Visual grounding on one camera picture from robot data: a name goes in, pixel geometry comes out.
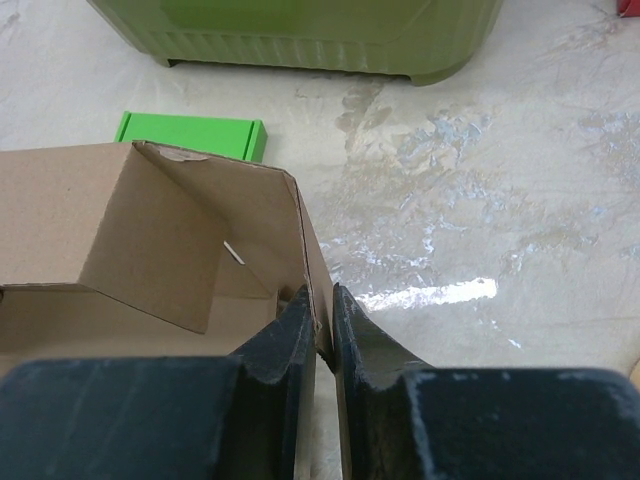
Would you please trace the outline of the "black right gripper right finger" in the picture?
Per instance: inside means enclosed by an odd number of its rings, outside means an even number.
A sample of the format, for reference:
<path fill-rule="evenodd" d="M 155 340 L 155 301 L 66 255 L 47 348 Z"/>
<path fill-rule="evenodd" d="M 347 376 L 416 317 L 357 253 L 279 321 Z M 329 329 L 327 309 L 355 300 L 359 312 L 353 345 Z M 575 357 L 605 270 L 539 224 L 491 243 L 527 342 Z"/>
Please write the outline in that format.
<path fill-rule="evenodd" d="M 347 479 L 635 479 L 639 393 L 592 368 L 436 368 L 333 290 Z"/>

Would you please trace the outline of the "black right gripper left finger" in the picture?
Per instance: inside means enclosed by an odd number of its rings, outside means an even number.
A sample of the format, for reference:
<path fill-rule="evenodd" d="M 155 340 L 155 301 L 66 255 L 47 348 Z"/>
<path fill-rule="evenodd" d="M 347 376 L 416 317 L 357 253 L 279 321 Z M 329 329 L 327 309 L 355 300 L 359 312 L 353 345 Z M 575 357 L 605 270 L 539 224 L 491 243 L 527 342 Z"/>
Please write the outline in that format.
<path fill-rule="evenodd" d="M 226 356 L 22 362 L 1 382 L 5 479 L 306 479 L 309 295 Z"/>

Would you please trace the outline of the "brown cardboard box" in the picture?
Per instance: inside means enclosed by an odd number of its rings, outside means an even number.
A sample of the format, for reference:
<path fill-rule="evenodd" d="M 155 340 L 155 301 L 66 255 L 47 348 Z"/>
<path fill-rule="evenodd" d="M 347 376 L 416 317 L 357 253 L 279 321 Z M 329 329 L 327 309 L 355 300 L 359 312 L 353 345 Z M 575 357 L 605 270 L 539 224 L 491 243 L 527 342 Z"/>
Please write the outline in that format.
<path fill-rule="evenodd" d="M 151 142 L 1 156 L 1 382 L 22 362 L 226 356 L 332 282 L 296 180 Z"/>

